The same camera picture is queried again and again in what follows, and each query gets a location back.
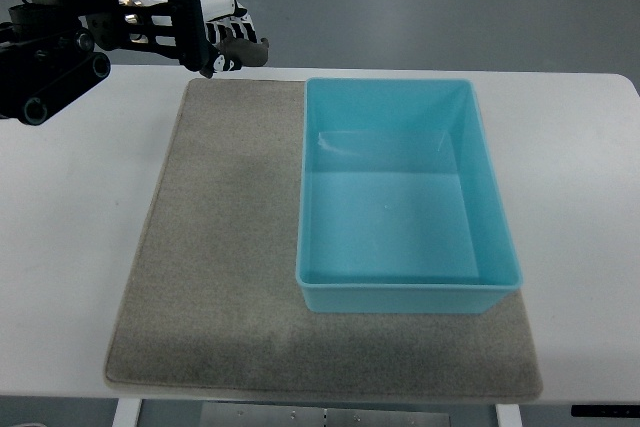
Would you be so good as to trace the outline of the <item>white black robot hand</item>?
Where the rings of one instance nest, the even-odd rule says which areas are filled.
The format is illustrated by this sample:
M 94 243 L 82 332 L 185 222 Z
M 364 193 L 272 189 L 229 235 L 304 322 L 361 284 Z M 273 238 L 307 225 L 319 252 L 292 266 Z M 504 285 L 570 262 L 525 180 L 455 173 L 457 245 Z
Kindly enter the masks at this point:
M 219 50 L 226 38 L 244 38 L 258 43 L 255 28 L 247 9 L 237 0 L 201 0 L 205 30 L 209 41 L 209 60 L 200 73 L 206 77 L 243 68 L 235 65 Z

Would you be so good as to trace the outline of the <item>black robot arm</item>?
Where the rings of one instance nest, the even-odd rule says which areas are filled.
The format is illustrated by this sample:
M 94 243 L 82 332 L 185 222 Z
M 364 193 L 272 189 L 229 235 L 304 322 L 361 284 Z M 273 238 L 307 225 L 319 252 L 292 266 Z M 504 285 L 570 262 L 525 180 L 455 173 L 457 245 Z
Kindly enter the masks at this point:
M 39 126 L 104 81 L 108 52 L 154 53 L 214 73 L 201 0 L 20 0 L 1 25 L 1 117 Z

